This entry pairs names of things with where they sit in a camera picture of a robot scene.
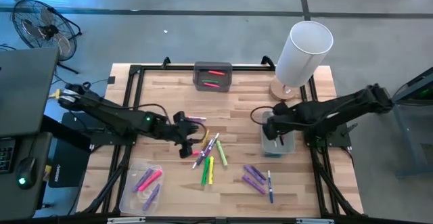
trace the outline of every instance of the gray floor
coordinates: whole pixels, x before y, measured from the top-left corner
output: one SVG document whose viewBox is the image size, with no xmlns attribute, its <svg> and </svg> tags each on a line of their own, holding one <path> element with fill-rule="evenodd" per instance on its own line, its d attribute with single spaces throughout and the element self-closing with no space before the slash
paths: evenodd
<svg viewBox="0 0 433 224">
<path fill-rule="evenodd" d="M 11 6 L 15 0 L 0 0 Z M 300 0 L 40 0 L 55 7 L 98 9 L 164 9 L 218 11 L 302 10 Z M 308 0 L 312 12 L 432 13 L 433 0 Z M 258 63 L 261 56 L 278 60 L 290 27 L 301 17 L 66 15 L 79 24 L 75 56 L 65 64 L 82 72 L 59 69 L 67 81 L 106 79 L 114 62 L 224 61 Z M 401 84 L 433 65 L 432 19 L 317 18 L 334 34 L 324 64 L 332 67 L 338 95 L 379 83 L 394 93 Z M 0 13 L 0 43 L 26 48 L 9 13 Z M 52 90 L 62 87 L 61 83 Z M 104 94 L 106 85 L 94 90 Z M 61 119 L 55 102 L 46 114 Z M 372 217 L 433 223 L 433 176 L 397 179 L 409 155 L 393 115 L 366 115 L 350 133 L 355 172 L 365 213 Z M 75 189 L 50 189 L 48 202 L 58 204 L 39 216 L 68 212 Z"/>
</svg>

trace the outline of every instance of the pink highlighter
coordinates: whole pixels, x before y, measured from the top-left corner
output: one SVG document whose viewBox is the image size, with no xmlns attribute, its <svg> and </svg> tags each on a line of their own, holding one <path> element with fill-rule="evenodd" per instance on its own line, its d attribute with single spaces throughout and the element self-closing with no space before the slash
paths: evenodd
<svg viewBox="0 0 433 224">
<path fill-rule="evenodd" d="M 141 185 L 138 188 L 138 191 L 142 192 L 143 190 L 145 190 L 147 187 L 149 187 L 149 185 L 151 183 L 153 183 L 153 181 L 155 181 L 155 179 L 159 178 L 159 176 L 162 175 L 162 171 L 161 170 L 157 170 L 155 174 L 153 174 L 148 180 L 146 180 L 143 185 Z"/>
</svg>

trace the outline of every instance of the computer mouse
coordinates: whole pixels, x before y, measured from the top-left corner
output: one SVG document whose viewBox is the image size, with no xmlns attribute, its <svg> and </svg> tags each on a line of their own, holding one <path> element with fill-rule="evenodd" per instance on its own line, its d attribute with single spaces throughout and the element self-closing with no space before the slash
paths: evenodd
<svg viewBox="0 0 433 224">
<path fill-rule="evenodd" d="M 29 189 L 36 183 L 36 158 L 22 159 L 16 167 L 16 182 L 21 189 Z"/>
</svg>

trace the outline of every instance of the plastic bin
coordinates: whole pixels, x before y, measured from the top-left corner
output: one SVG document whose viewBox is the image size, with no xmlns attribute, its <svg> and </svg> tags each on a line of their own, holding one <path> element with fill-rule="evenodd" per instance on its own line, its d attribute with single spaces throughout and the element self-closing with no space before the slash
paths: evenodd
<svg viewBox="0 0 433 224">
<path fill-rule="evenodd" d="M 209 73 L 209 70 L 223 72 L 224 75 Z M 196 62 L 194 64 L 193 83 L 198 91 L 228 92 L 231 85 L 233 66 L 228 62 Z M 202 81 L 217 81 L 219 87 L 208 87 Z"/>
<path fill-rule="evenodd" d="M 272 112 L 263 112 L 262 122 L 266 122 L 268 117 L 270 117 L 271 115 Z M 263 154 L 266 157 L 279 158 L 282 157 L 284 154 L 293 153 L 295 151 L 294 132 L 292 131 L 286 133 L 285 135 L 282 135 L 282 137 L 284 145 L 282 145 L 279 138 L 277 138 L 275 139 L 277 142 L 277 147 L 275 147 L 275 142 L 273 140 L 269 140 L 262 130 L 262 150 Z"/>
<path fill-rule="evenodd" d="M 162 193 L 162 182 L 164 180 L 164 171 L 162 175 L 159 176 L 153 183 L 149 185 L 144 191 L 133 193 L 133 188 L 138 183 L 140 178 L 144 175 L 144 173 L 149 169 L 153 169 L 154 174 L 157 170 L 162 171 L 162 167 L 159 165 L 148 164 L 146 160 L 135 160 L 133 161 L 131 167 L 128 171 L 127 182 L 125 183 L 125 187 L 122 194 L 122 199 L 120 200 L 119 209 L 123 213 L 132 214 L 132 215 L 150 215 L 154 213 L 158 207 L 160 195 Z M 154 198 L 152 204 L 147 209 L 147 211 L 143 210 L 143 205 L 146 200 L 150 197 L 150 194 L 155 189 L 155 187 L 160 184 L 160 190 L 158 195 Z"/>
</svg>

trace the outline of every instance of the white lamp shade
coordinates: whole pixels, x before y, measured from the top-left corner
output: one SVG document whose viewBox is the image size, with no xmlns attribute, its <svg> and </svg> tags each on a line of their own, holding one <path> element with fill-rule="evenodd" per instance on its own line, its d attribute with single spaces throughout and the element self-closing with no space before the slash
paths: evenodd
<svg viewBox="0 0 433 224">
<path fill-rule="evenodd" d="M 331 31 L 318 22 L 293 25 L 275 69 L 277 79 L 289 87 L 303 86 L 333 44 Z"/>
</svg>

